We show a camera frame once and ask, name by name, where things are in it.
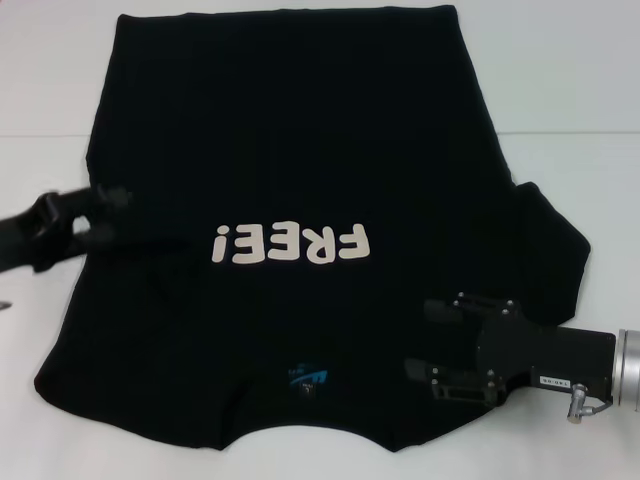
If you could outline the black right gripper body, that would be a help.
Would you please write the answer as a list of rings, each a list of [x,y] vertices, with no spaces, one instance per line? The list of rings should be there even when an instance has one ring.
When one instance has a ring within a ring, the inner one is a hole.
[[[515,389],[534,387],[612,400],[616,336],[527,320],[516,303],[482,313],[477,368],[484,385],[502,403]]]

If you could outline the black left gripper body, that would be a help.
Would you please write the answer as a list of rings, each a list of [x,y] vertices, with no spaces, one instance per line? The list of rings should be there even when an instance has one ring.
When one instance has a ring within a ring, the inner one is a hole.
[[[73,217],[64,196],[45,193],[23,213],[0,220],[0,273],[31,266],[35,273],[64,259],[73,240]]]

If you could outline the black shirt with FREE print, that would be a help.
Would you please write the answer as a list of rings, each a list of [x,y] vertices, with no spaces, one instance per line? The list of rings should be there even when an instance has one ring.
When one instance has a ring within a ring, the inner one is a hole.
[[[503,157],[454,7],[121,16],[86,156],[122,187],[38,394],[170,444],[289,425],[397,451],[486,413],[458,293],[576,311],[584,236]]]

